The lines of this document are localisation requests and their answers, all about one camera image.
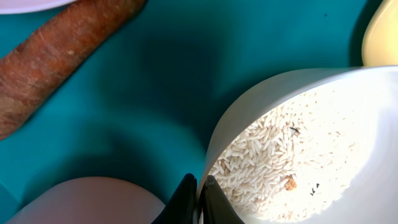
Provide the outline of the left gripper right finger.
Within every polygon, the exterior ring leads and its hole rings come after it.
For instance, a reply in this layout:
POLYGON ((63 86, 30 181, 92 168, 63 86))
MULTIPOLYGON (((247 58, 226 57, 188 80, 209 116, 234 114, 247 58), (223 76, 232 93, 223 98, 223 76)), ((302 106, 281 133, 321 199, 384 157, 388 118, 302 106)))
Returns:
POLYGON ((204 224, 244 224, 212 175, 208 175, 200 194, 204 224))

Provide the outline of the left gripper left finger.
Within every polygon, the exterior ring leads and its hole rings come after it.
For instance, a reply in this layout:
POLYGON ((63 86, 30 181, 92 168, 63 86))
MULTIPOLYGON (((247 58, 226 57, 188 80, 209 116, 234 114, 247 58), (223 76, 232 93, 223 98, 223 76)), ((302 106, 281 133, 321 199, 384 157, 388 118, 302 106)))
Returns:
POLYGON ((196 193, 195 176, 186 174, 168 204, 152 224, 193 224, 196 193))

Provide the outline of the white rice pile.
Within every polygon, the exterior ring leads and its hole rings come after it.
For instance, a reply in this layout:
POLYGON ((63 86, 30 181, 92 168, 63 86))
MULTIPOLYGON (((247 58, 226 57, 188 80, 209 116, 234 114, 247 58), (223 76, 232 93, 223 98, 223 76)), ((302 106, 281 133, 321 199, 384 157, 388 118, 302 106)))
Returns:
POLYGON ((337 90, 297 95, 242 131, 210 175, 242 215, 306 220, 339 200, 363 165, 361 107, 337 90))

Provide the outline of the white bowl with rice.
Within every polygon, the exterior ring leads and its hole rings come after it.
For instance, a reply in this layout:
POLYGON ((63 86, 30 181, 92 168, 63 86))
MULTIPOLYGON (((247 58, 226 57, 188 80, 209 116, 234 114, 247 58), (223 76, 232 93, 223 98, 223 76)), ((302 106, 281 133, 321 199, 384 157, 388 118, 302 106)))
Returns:
POLYGON ((281 73, 243 93, 206 152, 223 223, 396 223, 397 67, 281 73))

